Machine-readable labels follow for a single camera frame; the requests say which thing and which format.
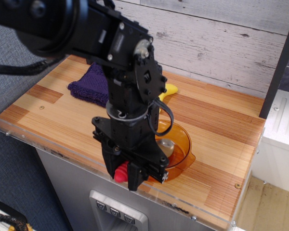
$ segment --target metal panel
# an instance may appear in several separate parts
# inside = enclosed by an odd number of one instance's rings
[[[89,200],[91,190],[144,213],[148,217],[150,231],[212,231],[190,217],[130,192],[64,159],[37,151],[74,231],[99,230]]]

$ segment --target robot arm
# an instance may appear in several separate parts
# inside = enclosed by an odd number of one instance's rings
[[[95,117],[94,138],[102,144],[108,173],[128,161],[131,191],[152,176],[168,177],[169,161],[158,147],[159,107],[173,120],[158,96],[167,79],[154,59],[148,31],[94,0],[0,0],[0,24],[16,29],[35,55],[74,54],[102,65],[108,81],[110,119]]]

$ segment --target wood plank wall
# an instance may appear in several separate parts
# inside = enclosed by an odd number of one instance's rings
[[[264,98],[289,31],[289,0],[115,0],[149,29],[164,70]]]

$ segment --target button panel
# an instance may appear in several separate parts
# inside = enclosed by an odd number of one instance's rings
[[[135,230],[134,228],[138,231],[149,230],[148,217],[144,213],[135,210],[120,201],[95,190],[91,190],[90,202],[94,216],[96,216],[96,220],[99,222],[98,226],[100,227],[100,230],[106,230],[106,227],[112,225],[110,222],[113,222],[113,225],[125,225],[127,230]]]

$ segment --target wooden board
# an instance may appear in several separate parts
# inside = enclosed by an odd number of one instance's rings
[[[237,225],[246,231],[289,231],[289,192],[252,177]]]
[[[149,29],[164,70],[264,98],[286,36],[116,1]]]
[[[41,149],[106,173],[91,124],[94,116],[107,117],[105,109],[73,98],[66,88],[88,67],[85,60],[70,56],[6,109],[0,126]],[[241,193],[235,184],[244,184],[264,127],[265,120],[258,118],[263,100],[164,75],[179,88],[164,102],[173,110],[175,122],[189,133],[196,161],[175,180],[163,185],[149,182],[140,190],[165,202],[164,206],[177,204],[170,209],[179,208],[187,216],[197,215],[203,223],[225,230]],[[164,112],[160,118],[168,119]]]
[[[289,0],[141,0],[141,5],[287,35]]]

